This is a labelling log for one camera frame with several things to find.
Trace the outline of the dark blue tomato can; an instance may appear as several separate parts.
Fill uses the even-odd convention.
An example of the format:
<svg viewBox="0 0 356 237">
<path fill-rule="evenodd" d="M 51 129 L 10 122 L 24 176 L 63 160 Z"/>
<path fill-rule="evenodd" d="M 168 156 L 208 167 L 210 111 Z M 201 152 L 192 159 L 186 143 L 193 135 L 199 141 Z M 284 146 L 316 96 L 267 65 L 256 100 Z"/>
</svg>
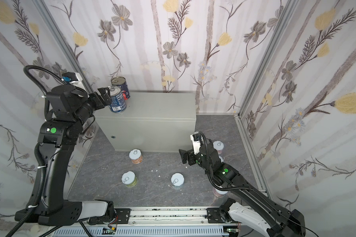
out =
<svg viewBox="0 0 356 237">
<path fill-rule="evenodd" d="M 114 77 L 111 79 L 111 84 L 117 86 L 121 89 L 123 97 L 125 100 L 130 98 L 130 93 L 127 85 L 127 81 L 124 77 Z"/>
</svg>

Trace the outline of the blue nutrition label can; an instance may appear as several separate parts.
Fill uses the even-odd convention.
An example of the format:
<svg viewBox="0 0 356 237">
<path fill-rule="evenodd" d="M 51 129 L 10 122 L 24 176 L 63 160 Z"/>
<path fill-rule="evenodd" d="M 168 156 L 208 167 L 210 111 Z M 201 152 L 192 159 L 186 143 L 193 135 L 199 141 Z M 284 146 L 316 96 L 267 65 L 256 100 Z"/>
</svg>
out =
<svg viewBox="0 0 356 237">
<path fill-rule="evenodd" d="M 109 105 L 110 110 L 113 113 L 122 113 L 126 110 L 127 106 L 121 88 L 118 86 L 110 86 L 109 90 L 112 101 Z"/>
</svg>

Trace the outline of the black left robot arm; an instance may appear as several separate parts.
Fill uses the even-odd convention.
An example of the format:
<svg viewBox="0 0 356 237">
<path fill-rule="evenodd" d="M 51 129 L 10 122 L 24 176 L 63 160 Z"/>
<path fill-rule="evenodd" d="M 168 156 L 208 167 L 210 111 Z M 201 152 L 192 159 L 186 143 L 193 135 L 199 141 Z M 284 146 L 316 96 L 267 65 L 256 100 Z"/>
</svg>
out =
<svg viewBox="0 0 356 237">
<path fill-rule="evenodd" d="M 64 199 L 64 184 L 70 157 L 83 125 L 94 111 L 111 104 L 110 90 L 87 94 L 73 85 L 60 85 L 45 95 L 54 118 L 40 128 L 35 157 L 37 175 L 27 207 L 16 212 L 21 223 L 45 226 L 70 226 L 91 217 L 105 216 L 106 201 L 68 201 Z"/>
</svg>

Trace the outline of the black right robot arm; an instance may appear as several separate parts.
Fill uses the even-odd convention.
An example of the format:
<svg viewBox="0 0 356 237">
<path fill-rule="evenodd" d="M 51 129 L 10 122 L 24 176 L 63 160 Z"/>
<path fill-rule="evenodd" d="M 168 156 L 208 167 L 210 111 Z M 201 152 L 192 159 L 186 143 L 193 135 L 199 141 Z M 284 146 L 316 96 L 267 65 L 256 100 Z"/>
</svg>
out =
<svg viewBox="0 0 356 237">
<path fill-rule="evenodd" d="M 269 199 L 259 189 L 251 185 L 234 167 L 220 160 L 217 151 L 204 150 L 195 154 L 194 150 L 179 150 L 183 164 L 199 165 L 205 170 L 211 185 L 231 192 L 247 203 L 230 198 L 220 210 L 227 220 L 247 225 L 265 237 L 304 237 L 305 219 L 298 210 L 290 211 Z"/>
</svg>

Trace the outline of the teal label can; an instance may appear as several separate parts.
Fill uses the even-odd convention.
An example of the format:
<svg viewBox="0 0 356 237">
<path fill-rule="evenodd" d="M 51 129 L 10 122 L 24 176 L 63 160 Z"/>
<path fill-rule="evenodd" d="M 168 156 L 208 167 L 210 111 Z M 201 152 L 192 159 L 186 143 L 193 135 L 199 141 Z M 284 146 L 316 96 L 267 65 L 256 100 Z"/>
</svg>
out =
<svg viewBox="0 0 356 237">
<path fill-rule="evenodd" d="M 214 141 L 213 142 L 213 147 L 218 152 L 218 154 L 220 155 L 223 152 L 224 143 L 221 142 L 221 141 Z"/>
</svg>

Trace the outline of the light blue label can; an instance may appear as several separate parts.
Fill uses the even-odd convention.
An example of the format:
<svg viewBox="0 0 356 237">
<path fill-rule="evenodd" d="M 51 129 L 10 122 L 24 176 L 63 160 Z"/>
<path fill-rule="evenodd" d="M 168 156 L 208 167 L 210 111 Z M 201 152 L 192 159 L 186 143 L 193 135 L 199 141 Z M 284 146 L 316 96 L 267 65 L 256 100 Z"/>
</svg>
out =
<svg viewBox="0 0 356 237">
<path fill-rule="evenodd" d="M 185 182 L 185 178 L 181 173 L 175 173 L 171 177 L 171 183 L 174 189 L 181 189 Z"/>
</svg>

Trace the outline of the pink label can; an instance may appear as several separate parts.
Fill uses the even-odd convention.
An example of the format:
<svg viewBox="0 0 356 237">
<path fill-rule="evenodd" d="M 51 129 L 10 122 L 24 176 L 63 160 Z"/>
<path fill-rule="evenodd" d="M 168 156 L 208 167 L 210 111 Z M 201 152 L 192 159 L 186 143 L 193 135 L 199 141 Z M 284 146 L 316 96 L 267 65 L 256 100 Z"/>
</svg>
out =
<svg viewBox="0 0 356 237">
<path fill-rule="evenodd" d="M 216 188 L 213 188 L 213 194 L 218 198 L 224 197 L 227 193 L 228 193 L 228 191 L 221 191 Z"/>
</svg>

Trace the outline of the grey metal cabinet box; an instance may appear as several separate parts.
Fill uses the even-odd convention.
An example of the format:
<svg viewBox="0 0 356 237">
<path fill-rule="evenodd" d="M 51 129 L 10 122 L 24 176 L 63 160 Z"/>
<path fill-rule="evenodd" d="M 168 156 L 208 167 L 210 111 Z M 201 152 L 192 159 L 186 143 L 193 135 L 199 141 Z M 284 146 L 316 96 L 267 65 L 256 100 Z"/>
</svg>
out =
<svg viewBox="0 0 356 237">
<path fill-rule="evenodd" d="M 132 92 L 127 108 L 95 112 L 96 122 L 115 151 L 175 153 L 192 148 L 195 132 L 194 93 Z"/>
</svg>

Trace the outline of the orange label can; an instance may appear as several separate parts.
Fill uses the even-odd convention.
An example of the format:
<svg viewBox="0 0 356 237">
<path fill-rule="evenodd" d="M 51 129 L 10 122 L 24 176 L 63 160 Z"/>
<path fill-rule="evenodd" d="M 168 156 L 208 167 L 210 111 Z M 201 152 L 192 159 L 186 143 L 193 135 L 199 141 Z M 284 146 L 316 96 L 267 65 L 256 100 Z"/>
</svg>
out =
<svg viewBox="0 0 356 237">
<path fill-rule="evenodd" d="M 133 164 L 140 164 L 143 160 L 143 156 L 141 150 L 133 149 L 129 152 L 129 158 L 131 159 Z"/>
</svg>

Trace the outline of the green label can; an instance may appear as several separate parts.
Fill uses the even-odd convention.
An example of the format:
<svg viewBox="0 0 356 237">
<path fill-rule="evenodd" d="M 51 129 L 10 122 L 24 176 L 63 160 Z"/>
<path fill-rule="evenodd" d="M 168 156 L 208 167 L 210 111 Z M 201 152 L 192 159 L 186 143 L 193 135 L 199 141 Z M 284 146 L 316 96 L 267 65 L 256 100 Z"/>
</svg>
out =
<svg viewBox="0 0 356 237">
<path fill-rule="evenodd" d="M 122 183 L 128 187 L 132 188 L 137 185 L 138 179 L 134 172 L 128 171 L 122 175 Z"/>
</svg>

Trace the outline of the aluminium corner frame right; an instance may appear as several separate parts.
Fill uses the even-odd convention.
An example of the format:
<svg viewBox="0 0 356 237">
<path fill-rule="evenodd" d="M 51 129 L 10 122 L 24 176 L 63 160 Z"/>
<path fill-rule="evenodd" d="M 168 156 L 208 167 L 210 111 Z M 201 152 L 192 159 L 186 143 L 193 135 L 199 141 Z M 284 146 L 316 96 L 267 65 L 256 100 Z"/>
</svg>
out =
<svg viewBox="0 0 356 237">
<path fill-rule="evenodd" d="M 241 108 L 237 113 L 238 118 L 247 109 L 247 105 L 249 104 L 249 101 L 253 97 L 253 93 L 256 90 L 256 87 L 258 86 L 259 81 L 261 80 L 262 74 L 265 72 L 267 65 L 269 64 L 275 50 L 277 49 L 278 44 L 279 44 L 281 38 L 283 37 L 285 29 L 286 29 L 287 25 L 289 24 L 289 21 L 293 15 L 293 13 L 295 12 L 296 7 L 299 2 L 300 1 L 298 1 L 298 0 L 288 1 L 286 7 L 282 11 L 281 17 L 278 20 L 278 23 L 276 25 L 276 29 L 273 33 L 273 36 L 269 41 L 269 44 L 263 54 L 260 64 L 258 65 L 256 73 L 254 74 L 254 77 L 252 78 L 252 81 L 249 84 L 248 90 L 246 91 L 246 94 L 242 100 Z"/>
</svg>

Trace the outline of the aluminium corner frame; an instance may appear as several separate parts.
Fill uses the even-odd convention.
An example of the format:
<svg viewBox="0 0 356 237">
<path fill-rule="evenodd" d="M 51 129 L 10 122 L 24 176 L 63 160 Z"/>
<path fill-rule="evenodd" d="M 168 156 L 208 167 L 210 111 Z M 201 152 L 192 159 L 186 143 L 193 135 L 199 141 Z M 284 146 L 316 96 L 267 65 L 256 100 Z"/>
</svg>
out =
<svg viewBox="0 0 356 237">
<path fill-rule="evenodd" d="M 281 38 L 283 37 L 285 29 L 286 29 L 287 25 L 289 24 L 289 21 L 293 15 L 293 13 L 295 12 L 296 7 L 299 2 L 300 1 L 298 1 L 298 0 L 288 1 L 286 7 L 282 11 L 281 17 L 278 20 L 278 23 L 276 25 L 276 29 L 273 33 L 273 36 L 269 41 L 269 44 L 263 54 L 260 64 L 258 65 L 256 73 L 254 74 L 254 77 L 252 78 L 252 81 L 249 84 L 248 90 L 246 91 L 246 94 L 242 100 L 241 108 L 237 113 L 238 118 L 247 109 L 247 105 L 249 104 L 249 101 L 253 97 L 253 93 L 256 90 L 256 87 L 258 86 L 259 81 L 261 80 L 262 74 L 265 72 L 267 65 L 269 64 L 275 50 L 277 49 L 278 44 L 279 44 Z"/>
<path fill-rule="evenodd" d="M 82 84 L 84 88 L 86 89 L 87 92 L 93 93 L 94 90 L 89 84 L 89 81 L 87 80 L 82 68 L 80 67 L 78 60 L 76 59 L 73 49 L 70 47 L 68 44 L 68 41 L 66 40 L 66 37 L 64 34 L 61 32 L 59 27 L 57 26 L 53 16 L 51 15 L 49 9 L 47 8 L 46 4 L 44 1 L 38 1 L 38 0 L 32 0 L 33 4 L 35 5 L 38 13 L 41 15 L 42 19 L 44 20 L 46 26 L 48 29 L 51 31 L 54 39 L 58 43 L 60 49 L 62 50 L 64 56 L 74 69 L 74 72 L 77 72 L 81 75 L 82 77 Z"/>
</svg>

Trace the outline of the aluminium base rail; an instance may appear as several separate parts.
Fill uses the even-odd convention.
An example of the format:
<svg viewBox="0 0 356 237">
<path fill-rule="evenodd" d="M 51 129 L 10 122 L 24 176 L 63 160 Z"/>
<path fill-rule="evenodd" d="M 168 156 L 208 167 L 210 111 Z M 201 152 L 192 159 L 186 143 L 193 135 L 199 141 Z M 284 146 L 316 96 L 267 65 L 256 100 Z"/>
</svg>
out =
<svg viewBox="0 0 356 237">
<path fill-rule="evenodd" d="M 227 225 L 263 227 L 268 224 L 249 207 L 233 203 L 231 207 L 114 207 L 118 225 Z"/>
</svg>

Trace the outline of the aluminium corner frame left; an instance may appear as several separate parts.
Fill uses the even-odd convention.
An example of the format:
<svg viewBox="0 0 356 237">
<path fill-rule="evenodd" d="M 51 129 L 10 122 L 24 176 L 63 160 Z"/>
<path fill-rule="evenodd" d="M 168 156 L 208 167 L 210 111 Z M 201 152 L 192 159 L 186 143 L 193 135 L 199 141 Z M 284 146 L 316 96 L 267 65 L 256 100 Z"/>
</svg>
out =
<svg viewBox="0 0 356 237">
<path fill-rule="evenodd" d="M 64 56 L 74 69 L 74 72 L 77 72 L 81 75 L 82 77 L 82 84 L 84 88 L 86 89 L 87 92 L 93 93 L 94 90 L 89 84 L 89 81 L 87 80 L 82 68 L 80 67 L 78 60 L 76 59 L 73 49 L 70 47 L 68 44 L 68 41 L 66 40 L 66 37 L 64 34 L 61 32 L 59 27 L 57 26 L 53 16 L 51 15 L 49 9 L 47 8 L 46 4 L 44 1 L 38 1 L 38 0 L 32 0 L 33 4 L 35 5 L 38 13 L 41 15 L 42 19 L 44 20 L 46 26 L 48 29 L 51 31 L 54 39 L 58 43 L 60 49 L 62 50 Z"/>
</svg>

